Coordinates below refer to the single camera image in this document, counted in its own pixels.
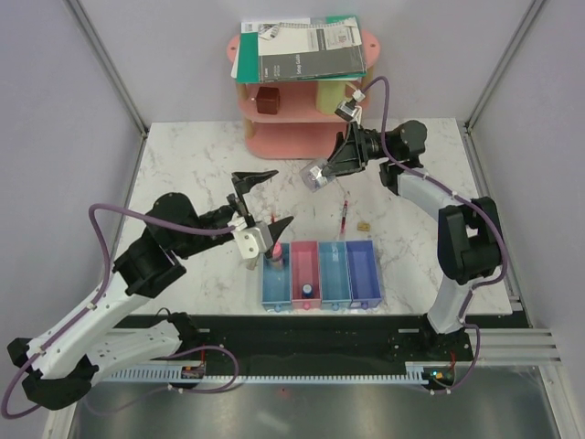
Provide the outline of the beige eraser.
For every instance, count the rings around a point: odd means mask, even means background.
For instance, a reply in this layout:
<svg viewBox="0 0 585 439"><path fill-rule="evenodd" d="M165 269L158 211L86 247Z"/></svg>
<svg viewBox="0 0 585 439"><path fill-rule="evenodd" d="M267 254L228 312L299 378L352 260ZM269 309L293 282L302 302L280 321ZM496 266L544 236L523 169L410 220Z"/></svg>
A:
<svg viewBox="0 0 585 439"><path fill-rule="evenodd" d="M253 271L256 268L257 264L258 264L258 260L257 259L249 260L249 261L247 261L246 268L248 270Z"/></svg>

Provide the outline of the clear purple round container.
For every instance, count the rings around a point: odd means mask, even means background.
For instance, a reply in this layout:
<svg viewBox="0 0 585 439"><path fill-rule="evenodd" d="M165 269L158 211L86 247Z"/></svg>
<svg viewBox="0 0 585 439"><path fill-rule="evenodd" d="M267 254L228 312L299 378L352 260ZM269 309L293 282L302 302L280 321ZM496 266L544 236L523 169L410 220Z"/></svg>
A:
<svg viewBox="0 0 585 439"><path fill-rule="evenodd" d="M299 171L299 176L311 192L316 192L335 180L335 176L329 174L327 168L328 161L318 158L303 167Z"/></svg>

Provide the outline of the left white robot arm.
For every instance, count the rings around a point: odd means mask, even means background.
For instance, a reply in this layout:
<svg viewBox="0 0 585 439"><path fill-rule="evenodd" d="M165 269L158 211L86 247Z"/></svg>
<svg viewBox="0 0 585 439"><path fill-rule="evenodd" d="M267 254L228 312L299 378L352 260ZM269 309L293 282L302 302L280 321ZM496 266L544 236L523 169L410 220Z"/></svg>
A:
<svg viewBox="0 0 585 439"><path fill-rule="evenodd" d="M256 220L245 195L276 176L276 171L234 172L233 193L225 205L196 213L188 196L166 193L141 214L96 203L90 206L91 226L101 245L104 275L101 284L56 325L34 338L17 337L7 351L18 372L1 403L11 419L8 401L17 384L34 409L64 409L113 373L151 359L192 359L204 349L200 331L186 313L172 313L162 322L108 342L106 334L134 310L155 299L186 274L182 261L227 242L237 244L244 260L270 257L276 241L292 222ZM108 210L141 220L145 228L116 260L112 260L96 219Z"/></svg>

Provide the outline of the pink cap glue stick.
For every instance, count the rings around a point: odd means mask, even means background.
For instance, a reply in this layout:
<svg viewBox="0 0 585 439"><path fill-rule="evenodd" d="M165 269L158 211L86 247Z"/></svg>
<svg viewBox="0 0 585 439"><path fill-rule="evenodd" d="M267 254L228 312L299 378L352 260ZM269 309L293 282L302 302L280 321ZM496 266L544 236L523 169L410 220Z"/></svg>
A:
<svg viewBox="0 0 585 439"><path fill-rule="evenodd" d="M268 259L269 266L274 270L282 270L284 267L283 249L279 242L276 242Z"/></svg>

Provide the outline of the blue glue stick grey cap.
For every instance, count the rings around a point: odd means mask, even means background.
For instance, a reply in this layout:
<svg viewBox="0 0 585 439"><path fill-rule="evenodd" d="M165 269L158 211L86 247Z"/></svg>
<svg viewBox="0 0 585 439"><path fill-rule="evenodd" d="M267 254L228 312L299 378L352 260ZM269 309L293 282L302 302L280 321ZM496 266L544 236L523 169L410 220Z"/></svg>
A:
<svg viewBox="0 0 585 439"><path fill-rule="evenodd" d="M301 297L304 300L314 298L314 287L311 284L304 284L301 288Z"/></svg>

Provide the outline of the stack of manuals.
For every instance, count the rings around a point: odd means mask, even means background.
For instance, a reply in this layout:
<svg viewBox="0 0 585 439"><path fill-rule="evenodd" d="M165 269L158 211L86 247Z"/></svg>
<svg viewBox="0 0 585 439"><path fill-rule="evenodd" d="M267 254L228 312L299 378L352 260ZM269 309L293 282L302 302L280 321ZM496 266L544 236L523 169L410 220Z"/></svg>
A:
<svg viewBox="0 0 585 439"><path fill-rule="evenodd" d="M242 84L359 78L365 45L356 16L243 22L231 77Z"/></svg>

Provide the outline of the purple blue bin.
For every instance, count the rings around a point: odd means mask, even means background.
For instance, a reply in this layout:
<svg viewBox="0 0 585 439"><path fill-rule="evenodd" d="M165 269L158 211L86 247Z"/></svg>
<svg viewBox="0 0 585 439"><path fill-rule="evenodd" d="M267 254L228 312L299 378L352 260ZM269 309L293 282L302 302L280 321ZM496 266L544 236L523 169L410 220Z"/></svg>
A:
<svg viewBox="0 0 585 439"><path fill-rule="evenodd" d="M372 241L347 241L351 286L350 308L368 310L382 301L376 254Z"/></svg>

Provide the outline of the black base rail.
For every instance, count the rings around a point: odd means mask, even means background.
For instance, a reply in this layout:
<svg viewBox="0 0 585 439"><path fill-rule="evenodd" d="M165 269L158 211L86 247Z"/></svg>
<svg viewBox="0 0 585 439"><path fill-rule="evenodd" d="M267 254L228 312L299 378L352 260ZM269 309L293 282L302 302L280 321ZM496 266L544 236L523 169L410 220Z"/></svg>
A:
<svg viewBox="0 0 585 439"><path fill-rule="evenodd" d="M473 359L464 330L433 347L423 316L193 316L191 337L157 361L210 363L233 375L253 371L402 372L410 362L450 367Z"/></svg>

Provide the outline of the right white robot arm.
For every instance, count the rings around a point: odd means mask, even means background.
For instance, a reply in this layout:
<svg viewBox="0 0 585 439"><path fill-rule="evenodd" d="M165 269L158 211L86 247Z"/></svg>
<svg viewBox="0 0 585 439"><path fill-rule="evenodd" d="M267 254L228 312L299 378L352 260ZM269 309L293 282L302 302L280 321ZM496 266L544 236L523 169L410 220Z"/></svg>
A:
<svg viewBox="0 0 585 439"><path fill-rule="evenodd" d="M418 345L425 358L436 360L451 350L449 335L463 330L476 289L498 282L494 273L505 271L507 253L495 202L489 197L462 198L423 167L420 156L427 134L426 126L415 120L386 132L349 123L337 134L323 175L350 176L377 160L382 186L435 220L443 277Z"/></svg>

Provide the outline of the right red pen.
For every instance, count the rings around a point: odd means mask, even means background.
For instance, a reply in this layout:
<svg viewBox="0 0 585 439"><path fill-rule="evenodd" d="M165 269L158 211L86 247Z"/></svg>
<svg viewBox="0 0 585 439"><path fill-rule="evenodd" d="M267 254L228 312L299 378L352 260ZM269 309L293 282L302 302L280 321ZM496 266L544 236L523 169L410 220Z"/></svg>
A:
<svg viewBox="0 0 585 439"><path fill-rule="evenodd" d="M342 207L341 220L340 220L340 230L339 230L339 240L340 241L345 240L347 211L348 211L348 200L345 199L343 207Z"/></svg>

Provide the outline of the pink bin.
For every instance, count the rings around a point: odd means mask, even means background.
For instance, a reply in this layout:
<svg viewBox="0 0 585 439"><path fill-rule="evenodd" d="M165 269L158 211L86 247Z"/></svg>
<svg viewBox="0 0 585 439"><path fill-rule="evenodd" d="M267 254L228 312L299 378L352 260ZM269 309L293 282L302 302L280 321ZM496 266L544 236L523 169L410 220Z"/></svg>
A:
<svg viewBox="0 0 585 439"><path fill-rule="evenodd" d="M298 310L320 309L322 304L318 244L316 241L294 241L290 245L292 271L292 307ZM314 298L304 300L301 288L304 284L314 287Z"/></svg>

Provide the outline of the light blue bin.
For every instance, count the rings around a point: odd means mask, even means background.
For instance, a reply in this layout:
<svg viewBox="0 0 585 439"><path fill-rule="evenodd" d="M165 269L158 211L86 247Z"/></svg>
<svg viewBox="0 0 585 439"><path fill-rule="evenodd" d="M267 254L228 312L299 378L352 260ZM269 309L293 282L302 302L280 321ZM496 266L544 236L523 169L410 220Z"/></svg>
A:
<svg viewBox="0 0 585 439"><path fill-rule="evenodd" d="M348 308L351 300L351 283L346 244L342 241L318 243L322 308L339 311Z"/></svg>
<svg viewBox="0 0 585 439"><path fill-rule="evenodd" d="M261 266L261 305L277 313L292 309L292 271L290 244L282 244L282 264L279 268L263 258Z"/></svg>

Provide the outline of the brown cube box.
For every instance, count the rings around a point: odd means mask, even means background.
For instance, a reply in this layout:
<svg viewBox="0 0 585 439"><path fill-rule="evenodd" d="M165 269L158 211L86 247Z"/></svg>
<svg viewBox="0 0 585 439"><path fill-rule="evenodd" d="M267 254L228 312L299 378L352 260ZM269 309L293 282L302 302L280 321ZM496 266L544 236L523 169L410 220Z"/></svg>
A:
<svg viewBox="0 0 585 439"><path fill-rule="evenodd" d="M275 115L280 110L280 90L274 87L259 87L255 96L257 113Z"/></svg>

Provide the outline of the yellow mug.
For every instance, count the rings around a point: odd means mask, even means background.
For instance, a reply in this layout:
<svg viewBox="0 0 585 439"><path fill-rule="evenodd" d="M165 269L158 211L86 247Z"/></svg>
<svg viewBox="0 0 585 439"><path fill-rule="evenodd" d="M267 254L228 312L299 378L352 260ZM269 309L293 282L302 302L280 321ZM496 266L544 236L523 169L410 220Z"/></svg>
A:
<svg viewBox="0 0 585 439"><path fill-rule="evenodd" d="M346 102L356 90L356 85L348 80L319 80L317 82L315 108L325 115L334 115L337 106Z"/></svg>

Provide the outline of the pink wooden shelf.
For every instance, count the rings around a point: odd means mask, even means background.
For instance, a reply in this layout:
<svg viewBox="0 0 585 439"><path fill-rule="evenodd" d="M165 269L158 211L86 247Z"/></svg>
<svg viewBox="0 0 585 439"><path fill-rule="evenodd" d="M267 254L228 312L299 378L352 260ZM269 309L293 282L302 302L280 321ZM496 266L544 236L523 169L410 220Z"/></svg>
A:
<svg viewBox="0 0 585 439"><path fill-rule="evenodd" d="M350 97L356 86L373 78L380 54L377 38L369 31L361 32L366 41L368 71L364 77L269 83L279 91L280 105L275 114L257 112L259 84L237 83L239 110L243 117L245 144L260 158L310 158L331 150L328 145L345 122L333 113L317 109L319 91L336 86Z"/></svg>

